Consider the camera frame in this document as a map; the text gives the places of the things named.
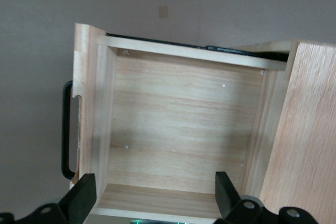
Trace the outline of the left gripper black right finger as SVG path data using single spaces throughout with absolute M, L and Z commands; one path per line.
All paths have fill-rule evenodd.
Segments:
M 282 207 L 274 214 L 258 198 L 241 197 L 226 172 L 215 174 L 215 200 L 221 214 L 215 223 L 317 223 L 301 208 Z

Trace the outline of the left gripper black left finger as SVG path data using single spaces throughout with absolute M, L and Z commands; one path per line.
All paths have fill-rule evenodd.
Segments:
M 97 200 L 95 174 L 84 174 L 58 203 L 38 207 L 28 216 L 15 219 L 1 213 L 1 223 L 84 223 Z

